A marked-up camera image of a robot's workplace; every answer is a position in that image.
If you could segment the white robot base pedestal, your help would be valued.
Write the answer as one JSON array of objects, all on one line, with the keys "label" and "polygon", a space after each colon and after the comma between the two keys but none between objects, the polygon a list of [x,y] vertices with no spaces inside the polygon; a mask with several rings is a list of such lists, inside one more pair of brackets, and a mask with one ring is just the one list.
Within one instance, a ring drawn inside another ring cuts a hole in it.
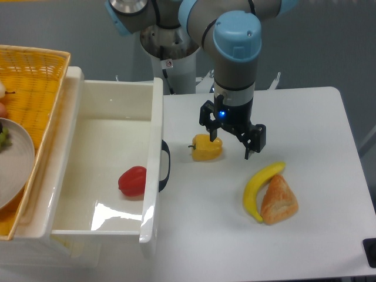
[{"label": "white robot base pedestal", "polygon": [[151,60],[154,77],[163,81],[165,95],[196,92],[199,46],[181,26],[175,29],[150,26],[140,32],[140,43]]}]

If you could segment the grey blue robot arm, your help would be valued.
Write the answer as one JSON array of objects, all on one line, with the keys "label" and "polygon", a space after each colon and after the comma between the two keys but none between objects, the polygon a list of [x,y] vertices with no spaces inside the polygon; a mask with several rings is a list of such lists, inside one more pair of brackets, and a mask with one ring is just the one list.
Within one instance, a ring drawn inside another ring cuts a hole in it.
[{"label": "grey blue robot arm", "polygon": [[223,129],[238,138],[248,154],[266,145],[266,127],[251,122],[261,22],[295,5],[284,0],[105,2],[121,35],[139,34],[166,94],[193,93],[196,53],[210,56],[214,98],[200,108],[199,122],[211,140]]}]

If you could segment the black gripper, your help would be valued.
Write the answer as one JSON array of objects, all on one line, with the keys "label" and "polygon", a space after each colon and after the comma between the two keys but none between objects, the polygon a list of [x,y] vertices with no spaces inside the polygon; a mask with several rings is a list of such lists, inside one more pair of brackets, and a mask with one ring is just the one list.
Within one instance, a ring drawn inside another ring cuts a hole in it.
[{"label": "black gripper", "polygon": [[209,140],[217,138],[217,130],[230,132],[245,147],[244,158],[260,153],[266,145],[264,124],[251,124],[253,90],[216,90],[214,102],[207,100],[200,108],[199,124],[209,132]]}]

